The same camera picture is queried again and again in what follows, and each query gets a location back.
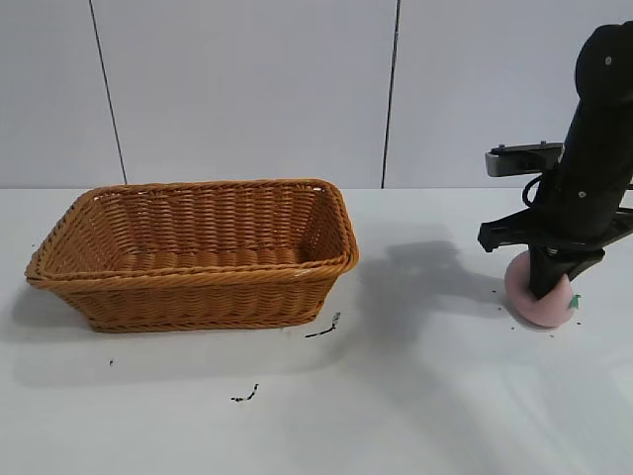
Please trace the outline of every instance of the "basket rim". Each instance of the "basket rim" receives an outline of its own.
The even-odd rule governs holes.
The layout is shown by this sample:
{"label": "basket rim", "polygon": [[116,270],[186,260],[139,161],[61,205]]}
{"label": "basket rim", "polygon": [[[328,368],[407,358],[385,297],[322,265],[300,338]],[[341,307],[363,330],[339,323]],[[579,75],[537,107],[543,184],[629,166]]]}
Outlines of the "basket rim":
{"label": "basket rim", "polygon": [[[323,188],[333,194],[333,205],[338,215],[338,222],[343,238],[343,252],[335,258],[314,260],[299,264],[255,264],[240,266],[196,266],[174,267],[151,270],[116,271],[103,270],[91,272],[54,273],[43,270],[49,255],[54,247],[64,238],[66,233],[72,230],[73,225],[81,219],[82,211],[90,205],[90,202],[99,196],[110,193],[149,193],[152,191],[183,190],[195,192],[209,189],[235,189],[289,185],[314,186]],[[333,184],[320,179],[273,179],[273,180],[239,180],[239,181],[209,181],[209,182],[176,182],[176,183],[149,183],[133,185],[114,185],[99,187],[80,195],[66,213],[59,219],[55,227],[42,242],[38,250],[33,254],[31,262],[27,266],[25,275],[27,281],[40,288],[80,288],[84,286],[105,288],[136,288],[136,287],[163,287],[176,285],[207,285],[213,283],[237,283],[256,282],[260,280],[293,281],[327,276],[340,275],[350,270],[358,262],[359,252],[356,238],[352,230],[351,222],[347,215],[345,203],[338,188]]]}

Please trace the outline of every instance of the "white table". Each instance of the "white table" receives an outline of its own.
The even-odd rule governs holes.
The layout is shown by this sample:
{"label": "white table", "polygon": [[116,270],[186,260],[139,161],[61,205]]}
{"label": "white table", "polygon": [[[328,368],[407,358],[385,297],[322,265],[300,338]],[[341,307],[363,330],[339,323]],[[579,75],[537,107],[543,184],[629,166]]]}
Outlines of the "white table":
{"label": "white table", "polygon": [[361,262],[314,323],[98,334],[23,277],[79,193],[0,191],[2,473],[633,473],[633,238],[538,331],[503,305],[522,249],[477,243],[520,190],[349,191]]}

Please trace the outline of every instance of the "green tag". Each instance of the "green tag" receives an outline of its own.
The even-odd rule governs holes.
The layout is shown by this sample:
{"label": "green tag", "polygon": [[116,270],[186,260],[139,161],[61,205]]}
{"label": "green tag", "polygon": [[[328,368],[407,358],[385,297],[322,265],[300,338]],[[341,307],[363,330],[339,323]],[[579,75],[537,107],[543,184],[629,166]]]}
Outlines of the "green tag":
{"label": "green tag", "polygon": [[579,303],[580,303],[580,298],[582,297],[582,295],[576,294],[574,296],[574,298],[572,298],[572,302],[570,302],[570,309],[578,309],[579,308]]}

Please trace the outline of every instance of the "black cable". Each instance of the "black cable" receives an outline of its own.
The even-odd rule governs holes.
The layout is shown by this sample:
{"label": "black cable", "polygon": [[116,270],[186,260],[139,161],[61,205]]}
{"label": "black cable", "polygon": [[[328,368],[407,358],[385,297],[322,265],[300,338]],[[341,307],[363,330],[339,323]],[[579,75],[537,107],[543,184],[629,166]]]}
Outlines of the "black cable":
{"label": "black cable", "polygon": [[534,202],[530,201],[529,197],[527,196],[528,193],[530,192],[530,190],[532,189],[532,187],[538,183],[539,181],[541,181],[541,178],[543,178],[543,175],[538,175],[536,178],[534,178],[533,180],[530,180],[530,182],[525,185],[525,188],[523,188],[523,193],[521,194],[521,198],[523,200],[523,204],[525,206],[527,206],[528,208],[531,208],[532,205],[534,204]]}

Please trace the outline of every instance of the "black debris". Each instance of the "black debris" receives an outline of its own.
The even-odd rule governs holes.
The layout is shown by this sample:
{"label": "black debris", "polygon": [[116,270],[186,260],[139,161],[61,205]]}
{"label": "black debris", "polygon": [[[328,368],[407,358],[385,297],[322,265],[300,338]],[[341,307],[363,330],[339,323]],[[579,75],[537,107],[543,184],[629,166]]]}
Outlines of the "black debris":
{"label": "black debris", "polygon": [[250,395],[247,398],[230,398],[232,401],[235,401],[236,403],[242,403],[244,401],[250,401],[251,399],[253,399],[253,396],[255,396],[255,394],[257,393],[257,389],[259,389],[259,383],[255,384],[255,386],[253,387],[253,392],[250,393]]}
{"label": "black debris", "polygon": [[322,332],[318,332],[318,333],[307,334],[306,338],[312,338],[313,336],[321,336],[322,334],[333,332],[334,330],[336,330],[339,320],[340,320],[340,312],[336,312],[334,314],[334,317],[332,317],[332,326],[329,329],[323,330]]}

